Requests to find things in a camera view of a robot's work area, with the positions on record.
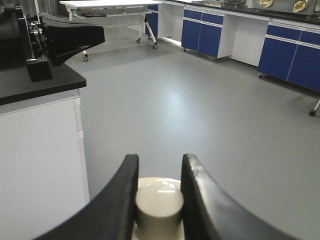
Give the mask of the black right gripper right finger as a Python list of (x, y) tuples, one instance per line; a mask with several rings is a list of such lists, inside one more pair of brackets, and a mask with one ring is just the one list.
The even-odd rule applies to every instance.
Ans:
[(187, 240), (291, 240), (229, 196), (193, 154), (181, 165), (182, 219)]

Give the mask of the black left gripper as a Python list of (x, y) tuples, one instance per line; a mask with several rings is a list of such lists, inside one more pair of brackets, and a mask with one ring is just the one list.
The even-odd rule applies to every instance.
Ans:
[(58, 67), (74, 55), (104, 42), (104, 28), (100, 25), (44, 12), (41, 17), (26, 15), (19, 4), (0, 6), (2, 72), (25, 67), (32, 82), (50, 80), (53, 78), (50, 62)]

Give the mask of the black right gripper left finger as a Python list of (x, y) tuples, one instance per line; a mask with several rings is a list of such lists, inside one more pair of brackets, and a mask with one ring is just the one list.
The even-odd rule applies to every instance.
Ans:
[(136, 215), (139, 156), (127, 154), (101, 192), (39, 240), (130, 240)]

